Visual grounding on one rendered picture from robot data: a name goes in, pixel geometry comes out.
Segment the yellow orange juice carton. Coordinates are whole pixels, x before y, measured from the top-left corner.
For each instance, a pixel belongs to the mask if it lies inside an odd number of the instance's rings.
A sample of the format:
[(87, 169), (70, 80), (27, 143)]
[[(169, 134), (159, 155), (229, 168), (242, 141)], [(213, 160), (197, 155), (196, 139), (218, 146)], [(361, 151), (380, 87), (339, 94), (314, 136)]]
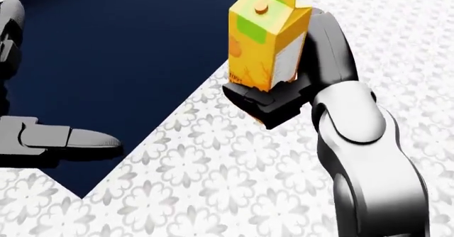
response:
[(294, 81), (311, 12), (297, 0), (237, 0), (228, 13), (229, 80), (263, 92)]

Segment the dark blue counter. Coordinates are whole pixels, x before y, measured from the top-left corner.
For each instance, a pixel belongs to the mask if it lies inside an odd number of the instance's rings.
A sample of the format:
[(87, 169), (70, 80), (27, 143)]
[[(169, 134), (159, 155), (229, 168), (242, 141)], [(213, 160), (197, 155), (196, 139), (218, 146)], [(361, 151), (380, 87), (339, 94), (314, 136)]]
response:
[(0, 113), (110, 134), (130, 153), (228, 56), (236, 0), (20, 0)]

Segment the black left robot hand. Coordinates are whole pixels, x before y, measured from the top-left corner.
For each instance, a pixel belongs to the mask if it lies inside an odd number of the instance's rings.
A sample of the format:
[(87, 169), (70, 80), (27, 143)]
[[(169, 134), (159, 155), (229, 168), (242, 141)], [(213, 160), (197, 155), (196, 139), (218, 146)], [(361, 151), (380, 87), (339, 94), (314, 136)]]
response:
[(0, 2), (0, 167), (50, 167), (60, 158), (89, 161), (111, 158), (121, 142), (109, 134), (48, 126), (36, 117), (9, 116), (4, 82), (21, 63), (25, 9), (19, 0)]

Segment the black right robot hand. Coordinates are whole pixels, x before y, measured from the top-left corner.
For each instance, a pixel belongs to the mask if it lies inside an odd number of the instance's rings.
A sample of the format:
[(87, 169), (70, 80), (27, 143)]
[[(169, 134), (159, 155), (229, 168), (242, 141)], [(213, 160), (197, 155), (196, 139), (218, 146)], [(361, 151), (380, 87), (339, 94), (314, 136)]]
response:
[(331, 13), (314, 9), (295, 81), (280, 82), (269, 92), (232, 82), (222, 90), (226, 98), (268, 130), (299, 115), (300, 108), (310, 103), (311, 119), (317, 128), (322, 113), (336, 104), (328, 88), (358, 80), (355, 60), (339, 23)]

